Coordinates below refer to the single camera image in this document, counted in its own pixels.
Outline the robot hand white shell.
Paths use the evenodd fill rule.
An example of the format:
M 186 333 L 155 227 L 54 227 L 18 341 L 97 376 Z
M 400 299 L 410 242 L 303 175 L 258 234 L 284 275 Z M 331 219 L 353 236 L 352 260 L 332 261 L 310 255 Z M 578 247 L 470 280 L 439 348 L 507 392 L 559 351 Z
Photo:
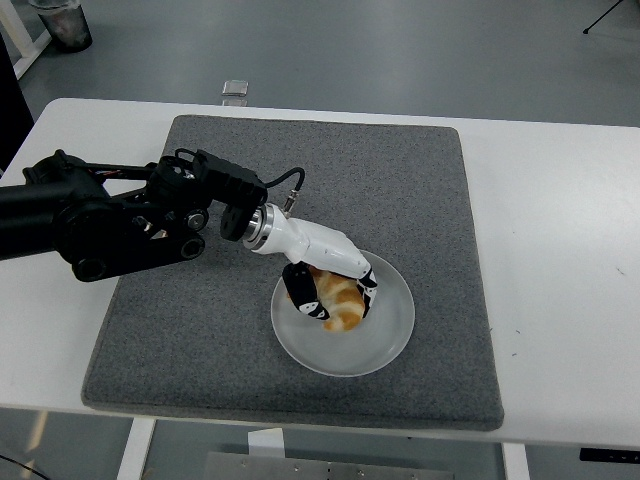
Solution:
M 321 321 L 330 319 L 311 268 L 354 280 L 364 311 L 368 312 L 373 304 L 377 282 L 371 264 L 341 231 L 288 218 L 279 207 L 268 203 L 253 214 L 243 243 L 258 254 L 285 255 L 290 263 L 284 268 L 282 279 L 293 305 L 303 314 Z

